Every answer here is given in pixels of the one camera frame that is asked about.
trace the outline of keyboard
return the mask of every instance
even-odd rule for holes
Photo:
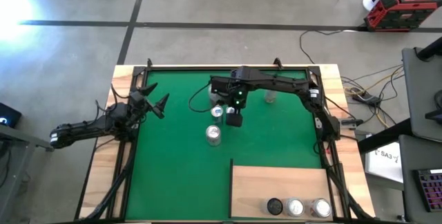
[[[413,173],[426,210],[442,212],[442,169],[420,169]]]

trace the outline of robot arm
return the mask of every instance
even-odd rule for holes
[[[222,96],[221,104],[235,109],[227,113],[227,124],[240,127],[242,124],[241,109],[246,107],[249,91],[268,89],[296,94],[304,107],[313,113],[316,129],[322,140],[339,140],[340,127],[336,117],[331,116],[323,103],[323,92],[311,80],[298,80],[290,77],[268,75],[256,68],[241,66],[231,71],[230,77],[211,76],[211,92]]]
[[[159,102],[152,104],[145,96],[149,95],[157,84],[139,88],[128,96],[128,103],[115,103],[108,107],[104,115],[96,120],[83,121],[74,124],[60,124],[50,132],[50,145],[56,149],[70,146],[78,140],[115,136],[116,140],[130,140],[133,137],[133,127],[144,121],[149,111],[154,112],[160,119],[169,95]]]

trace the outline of green mat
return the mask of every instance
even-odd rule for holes
[[[229,161],[236,165],[320,168],[313,152],[313,118],[296,95],[279,93],[273,104],[265,90],[250,92],[242,110],[242,127],[221,127],[222,142],[211,147],[205,138],[211,114],[192,112],[187,102],[210,75],[220,71],[149,73],[158,82],[152,102],[170,93],[165,118],[152,113],[140,127],[127,220],[227,220]],[[304,79],[300,71],[279,75]],[[210,107],[207,89],[192,101],[195,109]]]

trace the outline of black can lid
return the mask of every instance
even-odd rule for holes
[[[278,198],[272,198],[267,202],[267,210],[270,214],[279,215],[282,213],[282,201]]]

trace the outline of concrete floor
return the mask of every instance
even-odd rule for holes
[[[138,21],[258,23],[358,26],[366,12],[362,0],[143,0]],[[9,15],[39,20],[128,21],[135,0],[20,0],[6,4]],[[424,23],[442,26],[442,10]],[[0,102],[23,113],[19,129],[48,139],[62,122],[94,117],[104,104],[126,28],[20,26],[0,36]],[[136,28],[125,64],[308,64],[299,49],[300,31],[183,30]],[[426,46],[440,34],[342,32],[308,33],[303,47],[319,64],[338,64],[341,75],[358,77],[401,63],[401,49]],[[388,73],[360,81],[370,85]],[[383,103],[396,120],[408,117],[403,80],[399,96]],[[377,93],[375,87],[370,92]],[[366,119],[371,113],[350,105]],[[372,120],[359,127],[379,132]],[[13,223],[71,221],[74,217],[93,142],[83,141],[54,153],[37,151],[28,170],[32,180],[17,201]],[[403,213],[401,193],[369,185],[376,215],[394,220]]]

